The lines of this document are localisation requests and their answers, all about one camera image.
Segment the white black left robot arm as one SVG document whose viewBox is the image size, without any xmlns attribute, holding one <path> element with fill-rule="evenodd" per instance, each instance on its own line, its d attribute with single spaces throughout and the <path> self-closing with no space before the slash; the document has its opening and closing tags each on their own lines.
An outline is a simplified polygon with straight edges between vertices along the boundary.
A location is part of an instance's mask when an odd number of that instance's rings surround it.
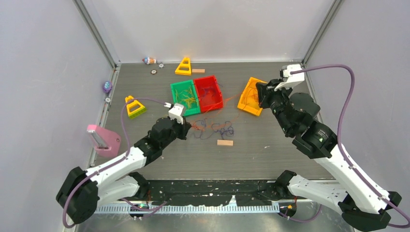
<svg viewBox="0 0 410 232">
<path fill-rule="evenodd" d="M 64 227 L 83 223 L 98 207 L 121 198 L 143 200 L 148 187 L 136 170 L 158 159 L 174 140 L 186 140 L 191 127 L 186 120 L 179 123 L 170 117 L 159 118 L 147 135 L 122 155 L 86 170 L 71 169 L 56 195 Z"/>
</svg>

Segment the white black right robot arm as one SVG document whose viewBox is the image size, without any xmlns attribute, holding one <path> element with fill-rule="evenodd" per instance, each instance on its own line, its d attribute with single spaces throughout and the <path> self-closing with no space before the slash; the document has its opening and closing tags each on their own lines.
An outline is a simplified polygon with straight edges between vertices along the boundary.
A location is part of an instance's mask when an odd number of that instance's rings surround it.
<svg viewBox="0 0 410 232">
<path fill-rule="evenodd" d="M 293 145 L 341 185 L 329 187 L 285 170 L 276 181 L 278 196 L 311 199 L 334 210 L 350 226 L 363 232 L 385 229 L 391 220 L 388 210 L 399 205 L 401 196 L 377 185 L 345 148 L 338 146 L 337 135 L 316 120 L 320 107 L 308 94 L 285 88 L 278 90 L 278 85 L 277 79 L 256 84 L 259 106 L 270 109 L 285 136 L 292 138 Z"/>
</svg>

